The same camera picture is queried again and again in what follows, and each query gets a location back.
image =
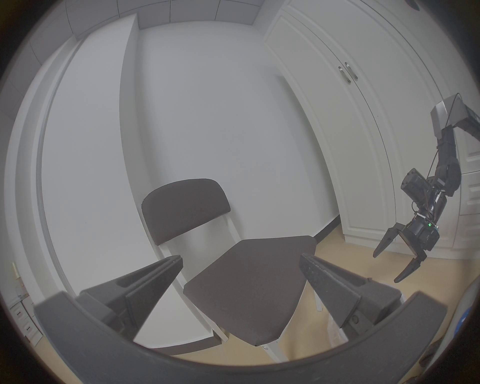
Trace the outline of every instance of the beige floor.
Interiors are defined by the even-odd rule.
[[[372,249],[346,244],[337,227],[318,244],[316,253],[331,263],[381,283],[393,284],[393,279],[405,268],[411,256],[384,252],[373,259]],[[442,260],[428,258],[422,267],[396,286],[408,298],[421,290],[448,306],[448,314],[435,339],[445,333],[456,303],[463,291],[480,274],[480,260]],[[295,314],[280,341],[280,347],[290,360],[311,356],[330,349],[326,332],[328,312],[317,312],[313,289],[307,284]],[[78,379],[61,361],[46,338],[36,351],[51,369],[67,384]],[[217,347],[178,356],[182,359],[217,365],[260,365],[272,361],[261,348],[253,347],[235,336]],[[412,368],[406,377],[420,373]]]

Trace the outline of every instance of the robotic arm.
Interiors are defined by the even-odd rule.
[[[416,271],[427,258],[425,251],[431,251],[440,237],[437,222],[445,208],[447,196],[453,196],[460,187],[462,175],[456,157],[453,128],[459,127],[480,141],[480,118],[458,96],[446,98],[431,111],[438,143],[435,174],[426,179],[413,168],[402,181],[401,189],[417,205],[418,211],[407,225],[395,223],[389,228],[373,251],[373,257],[377,257],[397,235],[411,249],[415,257],[394,279],[396,283]]]

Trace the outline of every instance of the metal handle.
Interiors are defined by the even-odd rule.
[[[345,72],[343,72],[342,67],[338,67],[338,70],[339,70],[340,73],[343,75],[343,77],[345,77],[345,80],[347,81],[347,83],[351,83],[351,81],[350,81],[350,79],[348,78],[348,76],[345,74]]]
[[[347,62],[345,62],[345,67],[347,68],[348,73],[350,73],[350,76],[352,76],[355,80],[359,79],[353,71],[352,67],[350,67]]]

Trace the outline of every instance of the brown upholstered chair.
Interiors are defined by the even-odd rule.
[[[230,204],[216,181],[193,179],[152,191],[142,212],[155,244],[161,245],[228,214]],[[300,255],[314,254],[316,245],[311,236],[240,240],[186,283],[183,293],[227,332],[285,361],[277,342],[306,284]]]

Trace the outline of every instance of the black baseboard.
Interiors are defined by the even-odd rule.
[[[340,223],[340,215],[338,215],[330,223],[328,223],[325,228],[323,228],[314,236],[315,240],[317,240],[317,244],[325,239]]]
[[[152,348],[151,350],[163,353],[165,355],[175,356],[183,355],[184,353],[196,352],[211,347],[216,347],[220,344],[222,344],[222,340],[220,340],[220,338],[214,333],[212,337],[207,337],[206,339],[194,341],[192,343],[174,345],[164,348]]]

